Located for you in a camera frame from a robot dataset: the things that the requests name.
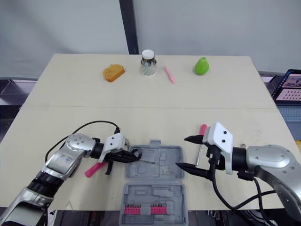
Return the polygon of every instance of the pear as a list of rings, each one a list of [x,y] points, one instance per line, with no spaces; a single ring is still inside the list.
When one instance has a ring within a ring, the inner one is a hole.
[[[194,71],[198,75],[205,74],[208,71],[208,69],[209,69],[209,64],[205,57],[200,58],[200,60],[196,63],[194,67]]]

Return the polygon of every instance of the white lid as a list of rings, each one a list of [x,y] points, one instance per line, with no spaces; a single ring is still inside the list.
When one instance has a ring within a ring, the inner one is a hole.
[[[151,49],[145,49],[142,51],[142,57],[146,60],[150,60],[155,57],[155,53]]]

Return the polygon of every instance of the metal frame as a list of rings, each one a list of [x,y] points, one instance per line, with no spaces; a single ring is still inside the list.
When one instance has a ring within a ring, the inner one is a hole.
[[[119,0],[129,54],[139,54],[133,0]]]

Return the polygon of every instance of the wire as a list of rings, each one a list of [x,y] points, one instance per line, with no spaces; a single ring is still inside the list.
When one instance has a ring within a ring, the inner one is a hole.
[[[84,128],[84,127],[87,126],[87,125],[90,125],[90,124],[93,124],[93,123],[98,123],[98,122],[103,122],[103,123],[112,124],[112,125],[114,125],[114,126],[116,127],[116,130],[119,130],[118,132],[120,132],[120,128],[119,128],[119,126],[118,126],[117,124],[115,124],[115,123],[113,123],[113,122],[111,122],[111,121],[97,120],[97,121],[91,121],[91,122],[88,122],[88,123],[82,125],[82,126],[79,127],[78,129],[76,129],[73,133],[78,132],[80,129]]]
[[[48,208],[45,208],[46,218],[45,218],[45,226],[48,226]]]
[[[263,210],[263,204],[262,204],[262,195],[261,195],[261,190],[260,190],[260,186],[259,183],[257,181],[256,178],[253,178],[254,183],[256,184],[256,188],[257,188],[257,193],[258,193],[258,204],[259,204],[259,211],[263,217],[263,219],[271,226],[275,226],[267,217],[267,215],[265,214],[264,210]]]
[[[210,171],[211,171],[211,180],[212,180],[212,184],[213,184],[213,189],[217,195],[217,197],[222,201],[222,203],[228,207],[230,210],[238,210],[239,208],[242,208],[243,206],[245,206],[246,204],[248,204],[249,202],[253,201],[256,198],[259,198],[259,196],[264,196],[264,195],[268,195],[268,194],[273,194],[275,193],[275,191],[267,191],[267,192],[263,192],[257,195],[254,195],[250,198],[248,198],[247,200],[243,201],[242,203],[238,204],[237,206],[231,206],[229,203],[227,203],[227,201],[222,197],[221,193],[219,192],[217,185],[216,185],[216,178],[215,178],[215,164],[211,164],[210,165]]]
[[[58,146],[62,141],[64,141],[65,139],[67,139],[68,136],[64,137],[63,139],[61,139],[59,142],[57,142],[52,148],[49,149],[49,151],[47,151],[46,155],[45,155],[45,163],[48,160],[48,155],[49,153],[56,147]]]

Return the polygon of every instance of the gray tool case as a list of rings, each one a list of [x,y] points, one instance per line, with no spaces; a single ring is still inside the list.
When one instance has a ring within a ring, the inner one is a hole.
[[[126,178],[130,182],[123,188],[120,226],[187,226],[188,211],[185,186],[181,183],[184,171],[175,163],[183,162],[180,146],[163,146],[160,140],[141,148],[139,161],[126,165]],[[125,214],[127,207],[140,208],[140,214]],[[153,214],[152,207],[166,207],[165,214]]]

